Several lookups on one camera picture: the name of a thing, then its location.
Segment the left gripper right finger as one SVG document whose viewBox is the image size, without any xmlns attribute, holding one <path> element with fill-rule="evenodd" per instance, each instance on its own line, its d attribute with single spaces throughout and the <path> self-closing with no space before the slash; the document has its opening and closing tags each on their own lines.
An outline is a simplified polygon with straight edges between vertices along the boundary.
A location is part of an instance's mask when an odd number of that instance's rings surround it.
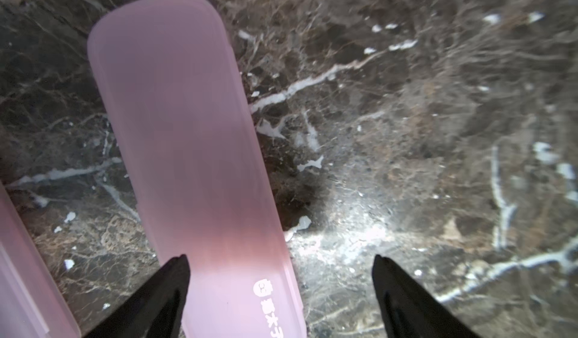
<svg viewBox="0 0 578 338">
<path fill-rule="evenodd" d="M 479 337 L 391 258 L 375 256 L 372 279 L 387 336 Z"/>
</svg>

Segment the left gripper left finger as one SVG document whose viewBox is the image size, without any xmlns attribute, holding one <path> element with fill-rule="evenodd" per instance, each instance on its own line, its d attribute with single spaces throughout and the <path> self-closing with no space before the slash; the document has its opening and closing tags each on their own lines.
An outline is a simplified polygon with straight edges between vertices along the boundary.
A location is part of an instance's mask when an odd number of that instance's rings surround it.
<svg viewBox="0 0 578 338">
<path fill-rule="evenodd" d="M 178 337 L 190 277 L 186 255 L 170 259 L 86 336 Z"/>
</svg>

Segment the pink pencil case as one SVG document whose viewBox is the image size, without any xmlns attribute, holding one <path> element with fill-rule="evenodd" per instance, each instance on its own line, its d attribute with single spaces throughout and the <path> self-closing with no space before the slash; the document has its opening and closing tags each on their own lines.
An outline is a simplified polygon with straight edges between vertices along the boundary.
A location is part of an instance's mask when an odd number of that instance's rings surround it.
<svg viewBox="0 0 578 338">
<path fill-rule="evenodd" d="M 189 337 L 305 337 L 297 280 L 227 30 L 207 0 L 139 0 L 90 66 L 161 263 L 186 255 Z"/>
<path fill-rule="evenodd" d="M 81 336 L 4 187 L 1 188 L 1 336 Z"/>
</svg>

